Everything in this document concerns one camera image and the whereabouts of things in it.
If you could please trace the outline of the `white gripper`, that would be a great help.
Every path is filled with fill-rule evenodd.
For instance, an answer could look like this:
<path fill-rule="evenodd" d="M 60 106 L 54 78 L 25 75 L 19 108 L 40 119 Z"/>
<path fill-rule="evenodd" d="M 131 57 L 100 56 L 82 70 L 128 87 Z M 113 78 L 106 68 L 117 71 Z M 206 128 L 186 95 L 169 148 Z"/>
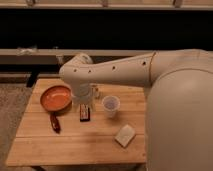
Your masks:
<path fill-rule="evenodd" d="M 76 112 L 81 104 L 93 107 L 93 89 L 90 84 L 74 84 L 71 90 L 73 112 Z"/>

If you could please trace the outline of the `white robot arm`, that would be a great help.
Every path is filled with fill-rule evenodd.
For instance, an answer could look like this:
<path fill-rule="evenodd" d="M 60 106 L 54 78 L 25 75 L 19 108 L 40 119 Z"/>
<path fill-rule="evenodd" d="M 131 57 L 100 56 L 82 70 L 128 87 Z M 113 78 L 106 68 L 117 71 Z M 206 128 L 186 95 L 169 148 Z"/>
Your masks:
<path fill-rule="evenodd" d="M 213 52 L 154 51 L 98 64 L 80 53 L 59 75 L 77 103 L 90 101 L 93 83 L 147 88 L 147 171 L 213 171 Z"/>

